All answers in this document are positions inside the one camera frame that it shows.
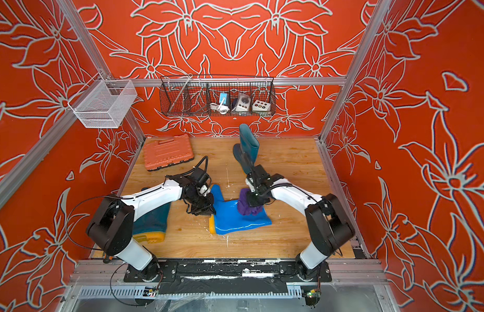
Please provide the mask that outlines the blue rubber boot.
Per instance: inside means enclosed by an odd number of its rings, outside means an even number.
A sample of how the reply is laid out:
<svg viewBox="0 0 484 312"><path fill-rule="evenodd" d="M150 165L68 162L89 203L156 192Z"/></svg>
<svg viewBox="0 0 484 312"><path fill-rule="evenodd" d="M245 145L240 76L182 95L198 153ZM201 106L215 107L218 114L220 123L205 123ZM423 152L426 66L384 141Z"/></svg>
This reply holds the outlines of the blue rubber boot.
<svg viewBox="0 0 484 312"><path fill-rule="evenodd" d="M226 235L236 231L247 231L272 225L265 209L256 216L243 216L238 213L237 200L225 201L221 187L214 185L211 189L214 196L216 214L209 218L209 232L216 235Z"/></svg>

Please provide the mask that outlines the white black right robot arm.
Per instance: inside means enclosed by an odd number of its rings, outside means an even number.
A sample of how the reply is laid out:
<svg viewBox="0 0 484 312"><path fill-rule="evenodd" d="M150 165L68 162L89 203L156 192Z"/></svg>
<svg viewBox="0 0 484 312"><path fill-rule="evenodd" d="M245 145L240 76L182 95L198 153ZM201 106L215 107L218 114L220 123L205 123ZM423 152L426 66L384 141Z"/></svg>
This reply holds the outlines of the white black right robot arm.
<svg viewBox="0 0 484 312"><path fill-rule="evenodd" d="M282 201L304 215L311 243L297 256L297 264L313 270L355 235L355 229L339 199L328 194L308 192L280 174L269 175L263 166L243 165L247 174L249 207L260 207L271 201Z"/></svg>

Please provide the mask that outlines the purple cloth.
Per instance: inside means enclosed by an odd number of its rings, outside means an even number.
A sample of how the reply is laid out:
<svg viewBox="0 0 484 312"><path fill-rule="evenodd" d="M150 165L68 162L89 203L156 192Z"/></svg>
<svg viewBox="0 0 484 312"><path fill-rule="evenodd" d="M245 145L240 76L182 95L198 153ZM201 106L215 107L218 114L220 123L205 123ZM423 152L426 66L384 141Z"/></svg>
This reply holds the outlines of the purple cloth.
<svg viewBox="0 0 484 312"><path fill-rule="evenodd" d="M242 188L239 194L237 210L238 210L238 213L243 216L256 216L264 210L264 207L262 205L254 206L254 207L250 206L249 200L247 197L248 194L250 193L251 193L251 190L249 188L248 189Z"/></svg>

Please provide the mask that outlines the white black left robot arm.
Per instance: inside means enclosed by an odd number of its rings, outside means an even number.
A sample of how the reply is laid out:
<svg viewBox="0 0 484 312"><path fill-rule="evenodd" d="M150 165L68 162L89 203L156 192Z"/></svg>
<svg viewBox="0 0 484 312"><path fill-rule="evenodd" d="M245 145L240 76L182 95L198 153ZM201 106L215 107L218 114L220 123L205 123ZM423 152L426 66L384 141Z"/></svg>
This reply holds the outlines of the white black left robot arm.
<svg viewBox="0 0 484 312"><path fill-rule="evenodd" d="M195 216L214 215L211 178L204 170L168 175L159 185L131 195L106 196L87 226L87 235L108 256L139 272L159 269L155 256L133 238L134 223L161 206L182 200Z"/></svg>

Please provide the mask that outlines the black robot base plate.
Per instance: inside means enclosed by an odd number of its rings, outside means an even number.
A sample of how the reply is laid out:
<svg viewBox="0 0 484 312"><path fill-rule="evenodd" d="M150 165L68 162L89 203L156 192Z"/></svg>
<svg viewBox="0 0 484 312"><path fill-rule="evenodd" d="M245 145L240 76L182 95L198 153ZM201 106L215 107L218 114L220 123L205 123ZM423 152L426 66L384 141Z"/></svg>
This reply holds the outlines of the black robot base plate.
<svg viewBox="0 0 484 312"><path fill-rule="evenodd" d="M160 259L152 283L190 280L259 278L282 282L330 282L327 262L307 269L295 259Z"/></svg>

